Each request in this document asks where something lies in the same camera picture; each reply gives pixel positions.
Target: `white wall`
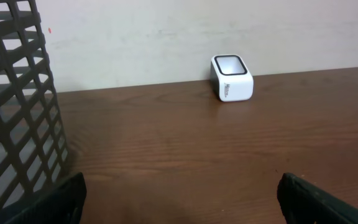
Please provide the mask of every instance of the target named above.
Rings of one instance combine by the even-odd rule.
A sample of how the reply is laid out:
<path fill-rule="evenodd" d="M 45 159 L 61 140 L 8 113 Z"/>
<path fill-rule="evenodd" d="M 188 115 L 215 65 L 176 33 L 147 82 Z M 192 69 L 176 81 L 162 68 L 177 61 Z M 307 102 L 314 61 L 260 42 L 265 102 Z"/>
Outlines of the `white wall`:
<path fill-rule="evenodd" d="M 358 67 L 358 0 L 38 0 L 58 91 Z"/>

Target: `desk surface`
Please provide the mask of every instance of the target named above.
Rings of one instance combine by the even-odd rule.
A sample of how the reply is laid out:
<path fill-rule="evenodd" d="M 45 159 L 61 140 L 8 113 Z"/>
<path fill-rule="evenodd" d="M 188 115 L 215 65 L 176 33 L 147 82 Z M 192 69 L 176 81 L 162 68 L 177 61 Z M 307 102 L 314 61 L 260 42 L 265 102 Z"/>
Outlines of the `desk surface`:
<path fill-rule="evenodd" d="M 358 208 L 358 68 L 59 93 L 85 223 L 285 223 L 292 172 Z"/>

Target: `wooden desk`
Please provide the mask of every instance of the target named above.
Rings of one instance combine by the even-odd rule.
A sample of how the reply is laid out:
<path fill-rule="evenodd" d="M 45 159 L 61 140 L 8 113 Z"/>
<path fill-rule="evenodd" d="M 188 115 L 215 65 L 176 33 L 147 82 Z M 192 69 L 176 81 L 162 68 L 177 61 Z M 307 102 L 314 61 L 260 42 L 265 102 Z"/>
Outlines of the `wooden desk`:
<path fill-rule="evenodd" d="M 285 223 L 284 172 L 358 208 L 358 68 L 254 78 L 237 103 L 207 81 L 59 93 L 82 223 Z"/>

